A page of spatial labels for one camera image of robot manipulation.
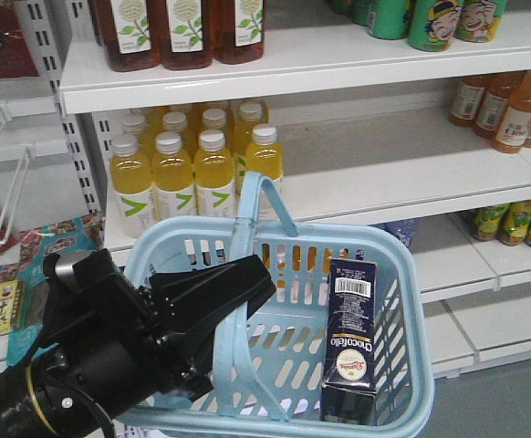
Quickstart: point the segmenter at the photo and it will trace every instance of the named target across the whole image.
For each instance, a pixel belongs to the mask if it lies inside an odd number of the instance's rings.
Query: green bottle
[[[505,7],[506,0],[465,0],[455,36],[471,43],[492,40]]]
[[[460,19],[463,0],[417,0],[408,43],[428,52],[450,47]]]
[[[369,34],[381,39],[402,39],[410,27],[412,0],[371,0]]]
[[[353,0],[353,23],[361,26],[366,26],[368,24],[370,4],[371,0]]]

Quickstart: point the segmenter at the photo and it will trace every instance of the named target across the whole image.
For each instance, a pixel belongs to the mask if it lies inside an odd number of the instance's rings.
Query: brown tea bottle
[[[156,28],[148,19],[151,3],[151,0],[92,2],[99,37],[112,70],[141,70],[159,64]]]
[[[156,0],[154,21],[159,29],[161,63],[170,70],[205,68],[213,62],[209,2]]]
[[[264,55],[265,0],[212,0],[213,56],[242,64]]]

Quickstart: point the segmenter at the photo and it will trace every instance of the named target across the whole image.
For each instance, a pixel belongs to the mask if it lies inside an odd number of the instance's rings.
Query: barcode
[[[335,281],[335,293],[344,292],[370,298],[371,283],[365,280],[355,280],[353,278],[337,278]]]

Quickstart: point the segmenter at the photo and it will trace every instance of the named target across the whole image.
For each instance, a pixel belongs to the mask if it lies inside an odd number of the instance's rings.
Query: plastic basket
[[[261,191],[279,221],[257,221]],[[369,226],[294,223],[271,180],[249,172],[233,218],[180,217],[156,224],[133,247],[126,276],[179,272],[258,254],[277,293],[249,320],[246,307],[215,332],[215,389],[191,405],[156,394],[121,416],[126,424],[184,437],[412,437],[427,422],[433,377],[414,264],[397,239]],[[364,252],[377,262],[376,378],[370,425],[319,420],[329,256]]]

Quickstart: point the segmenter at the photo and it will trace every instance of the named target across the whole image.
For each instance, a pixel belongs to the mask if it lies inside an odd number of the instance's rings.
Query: yellow juice bottle
[[[138,137],[140,150],[151,161],[156,152],[156,133],[150,129],[146,118],[142,114],[128,114],[121,118],[120,123],[125,134]]]
[[[227,120],[227,113],[220,108],[203,111],[203,129],[220,130],[225,135],[225,147],[230,151],[233,143],[233,128]]]
[[[194,172],[199,214],[235,217],[233,158],[220,130],[201,132]]]
[[[170,111],[164,114],[164,129],[168,132],[176,132],[181,136],[182,147],[191,157],[194,159],[194,154],[198,149],[198,143],[196,137],[191,130],[186,119],[186,114],[179,111]]]
[[[150,162],[139,146],[132,134],[115,136],[109,162],[122,227],[132,237],[140,236],[156,223]]]
[[[263,123],[264,112],[259,102],[244,102],[239,105],[238,115],[233,130],[233,151],[235,189],[240,193],[245,176],[245,151],[251,142],[254,126]]]
[[[245,152],[245,163],[248,171],[260,172],[272,179],[274,186],[282,192],[282,179],[284,177],[284,151],[277,141],[275,126],[260,123],[255,125],[252,141]],[[262,193],[260,199],[260,214],[264,218],[274,217],[274,211]]]
[[[156,137],[152,171],[159,220],[196,214],[193,163],[179,134],[163,132]]]

